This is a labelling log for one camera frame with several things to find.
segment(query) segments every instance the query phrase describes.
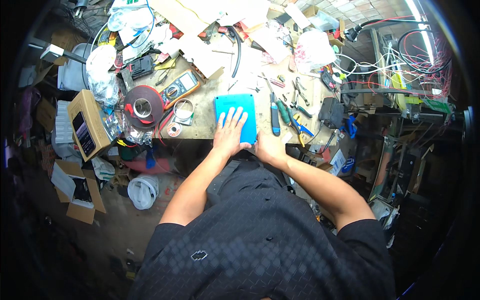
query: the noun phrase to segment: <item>fluorescent light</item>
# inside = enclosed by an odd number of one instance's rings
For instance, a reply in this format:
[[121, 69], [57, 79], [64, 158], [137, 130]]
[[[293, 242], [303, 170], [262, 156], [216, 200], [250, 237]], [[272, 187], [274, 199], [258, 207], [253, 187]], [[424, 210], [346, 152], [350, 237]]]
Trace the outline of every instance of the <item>fluorescent light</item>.
[[[407, 3], [408, 8], [410, 8], [410, 10], [412, 11], [412, 14], [415, 17], [415, 20], [421, 21], [419, 10], [415, 6], [415, 3], [413, 3], [413, 0], [405, 0], [405, 2]], [[425, 24], [419, 24], [419, 29], [427, 29], [427, 26]], [[425, 31], [422, 31], [421, 35], [423, 37], [423, 41], [425, 42], [425, 47], [427, 48], [427, 53], [430, 59], [430, 63], [433, 64], [433, 50], [432, 50], [432, 45], [430, 44], [430, 39], [428, 38], [428, 33]]]

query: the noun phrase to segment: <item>orange multimeter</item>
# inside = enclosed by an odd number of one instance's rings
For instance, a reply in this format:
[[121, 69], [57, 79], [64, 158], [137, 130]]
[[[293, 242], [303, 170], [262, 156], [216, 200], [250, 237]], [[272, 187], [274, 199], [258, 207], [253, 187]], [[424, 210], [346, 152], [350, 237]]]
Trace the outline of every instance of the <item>orange multimeter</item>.
[[168, 109], [182, 97], [187, 96], [200, 86], [191, 70], [186, 70], [160, 92], [164, 109]]

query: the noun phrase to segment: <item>smartphone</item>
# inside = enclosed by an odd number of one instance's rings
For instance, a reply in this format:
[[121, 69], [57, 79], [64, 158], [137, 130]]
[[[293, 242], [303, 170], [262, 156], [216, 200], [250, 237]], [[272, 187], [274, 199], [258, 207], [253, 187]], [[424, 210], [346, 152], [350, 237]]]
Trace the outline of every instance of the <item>smartphone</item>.
[[89, 156], [95, 149], [95, 143], [90, 135], [90, 132], [88, 131], [82, 112], [79, 112], [73, 119], [73, 129], [77, 134], [78, 140], [80, 141], [80, 146], [85, 152], [85, 155]]

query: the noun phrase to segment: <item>blue case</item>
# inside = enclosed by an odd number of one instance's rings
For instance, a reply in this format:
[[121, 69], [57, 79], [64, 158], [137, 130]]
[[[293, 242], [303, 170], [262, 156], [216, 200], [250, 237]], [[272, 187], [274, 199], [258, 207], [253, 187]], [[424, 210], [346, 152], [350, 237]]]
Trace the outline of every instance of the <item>blue case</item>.
[[213, 104], [216, 122], [218, 122], [218, 118], [222, 112], [225, 112], [225, 115], [227, 115], [231, 107], [234, 107], [235, 111], [237, 111], [238, 107], [243, 107], [243, 111], [248, 113], [248, 118], [241, 131], [240, 143], [255, 143], [257, 139], [257, 121], [255, 120], [255, 101], [252, 94], [217, 96], [214, 98]]

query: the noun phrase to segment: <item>hand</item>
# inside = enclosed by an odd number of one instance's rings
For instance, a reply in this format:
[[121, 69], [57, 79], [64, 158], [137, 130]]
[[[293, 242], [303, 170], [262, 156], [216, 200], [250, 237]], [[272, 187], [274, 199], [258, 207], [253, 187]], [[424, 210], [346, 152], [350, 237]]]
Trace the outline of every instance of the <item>hand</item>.
[[289, 156], [285, 152], [285, 144], [280, 138], [259, 131], [255, 142], [255, 155], [264, 163], [281, 168]]
[[213, 137], [213, 149], [217, 149], [227, 158], [237, 154], [242, 149], [252, 147], [250, 143], [240, 143], [241, 129], [248, 118], [248, 113], [244, 112], [242, 114], [243, 107], [237, 108], [235, 116], [233, 115], [234, 111], [235, 108], [230, 108], [226, 119], [224, 112], [220, 114], [216, 125], [216, 133]]

